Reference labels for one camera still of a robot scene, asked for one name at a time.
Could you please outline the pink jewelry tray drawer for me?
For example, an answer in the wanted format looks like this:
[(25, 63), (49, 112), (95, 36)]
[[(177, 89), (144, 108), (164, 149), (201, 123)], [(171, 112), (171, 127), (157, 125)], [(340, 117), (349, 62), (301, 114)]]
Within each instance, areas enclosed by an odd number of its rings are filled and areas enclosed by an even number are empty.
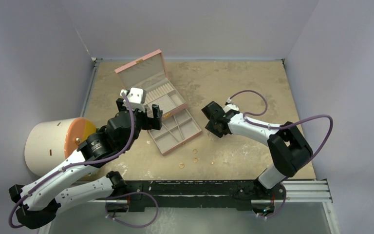
[(187, 109), (163, 120), (160, 130), (149, 130), (149, 135), (163, 156), (201, 133), (202, 129)]

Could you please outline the pink jewelry box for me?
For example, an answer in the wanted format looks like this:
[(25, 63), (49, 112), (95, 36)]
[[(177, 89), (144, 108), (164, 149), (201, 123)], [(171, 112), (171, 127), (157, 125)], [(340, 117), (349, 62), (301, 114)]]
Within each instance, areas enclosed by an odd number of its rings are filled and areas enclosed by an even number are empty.
[(186, 101), (170, 82), (161, 50), (153, 51), (117, 69), (125, 89), (145, 90), (144, 106), (152, 117), (152, 105), (159, 105), (162, 119), (175, 115), (188, 107)]

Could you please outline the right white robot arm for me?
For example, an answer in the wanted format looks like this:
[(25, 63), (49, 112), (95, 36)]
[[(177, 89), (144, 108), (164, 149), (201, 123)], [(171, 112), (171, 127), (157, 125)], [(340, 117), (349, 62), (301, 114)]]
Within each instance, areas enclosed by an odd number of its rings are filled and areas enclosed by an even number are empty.
[(208, 119), (205, 128), (221, 138), (225, 135), (240, 135), (268, 147), (273, 163), (255, 180), (254, 192), (266, 198), (273, 187), (293, 177), (313, 157), (313, 150), (292, 122), (272, 124), (246, 117), (234, 104), (222, 107), (212, 101), (202, 112)]

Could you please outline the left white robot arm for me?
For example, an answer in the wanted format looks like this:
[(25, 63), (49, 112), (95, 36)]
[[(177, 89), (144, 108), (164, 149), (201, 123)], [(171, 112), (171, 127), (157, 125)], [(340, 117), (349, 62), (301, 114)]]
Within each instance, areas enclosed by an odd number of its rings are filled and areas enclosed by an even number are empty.
[(8, 223), (11, 228), (38, 229), (64, 211), (94, 199), (121, 199), (143, 195), (130, 190), (119, 172), (108, 172), (92, 182), (75, 183), (128, 151), (142, 130), (160, 130), (163, 111), (152, 105), (152, 116), (142, 103), (129, 98), (117, 100), (118, 113), (92, 132), (62, 163), (28, 185), (9, 189), (15, 206)]

